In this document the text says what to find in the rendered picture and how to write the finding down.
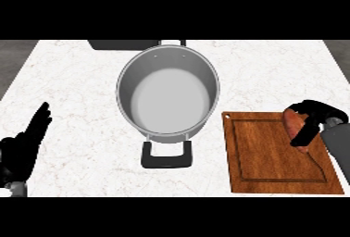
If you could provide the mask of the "reddish brown sweet potato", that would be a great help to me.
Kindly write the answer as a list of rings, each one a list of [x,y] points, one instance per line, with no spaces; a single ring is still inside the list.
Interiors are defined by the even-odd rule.
[[[288,138],[294,139],[304,126],[304,121],[300,118],[297,112],[291,108],[286,108],[283,111],[282,122]]]

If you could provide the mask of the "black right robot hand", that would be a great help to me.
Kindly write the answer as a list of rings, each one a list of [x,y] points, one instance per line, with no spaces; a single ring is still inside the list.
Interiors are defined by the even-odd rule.
[[[304,126],[297,134],[297,137],[291,139],[289,142],[294,147],[308,146],[320,131],[319,125],[325,124],[326,119],[338,118],[342,123],[348,122],[347,114],[340,109],[319,101],[306,99],[301,103],[292,104],[288,108],[297,112],[304,121]]]

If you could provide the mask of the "grey metal pot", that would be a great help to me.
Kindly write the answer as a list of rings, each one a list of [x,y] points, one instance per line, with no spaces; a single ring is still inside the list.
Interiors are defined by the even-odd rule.
[[[128,61],[117,82],[117,102],[119,113],[146,138],[145,168],[192,165],[190,138],[207,123],[218,95],[211,62],[184,44],[153,46]]]

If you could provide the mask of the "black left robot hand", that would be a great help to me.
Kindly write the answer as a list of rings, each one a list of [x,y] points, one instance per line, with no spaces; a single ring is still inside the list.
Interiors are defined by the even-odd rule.
[[[28,180],[50,122],[49,103],[43,102],[26,130],[0,140],[0,188]]]

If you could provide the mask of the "dark grey appliance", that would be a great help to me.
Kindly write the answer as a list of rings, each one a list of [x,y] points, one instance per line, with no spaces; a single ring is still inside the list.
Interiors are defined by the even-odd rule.
[[[159,40],[88,40],[94,50],[142,51],[158,46]]]

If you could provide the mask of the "brown wooden cutting board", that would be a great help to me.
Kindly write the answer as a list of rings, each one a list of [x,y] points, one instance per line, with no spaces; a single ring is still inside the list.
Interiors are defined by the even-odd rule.
[[[235,193],[342,193],[322,139],[301,153],[279,112],[224,112],[221,118]]]

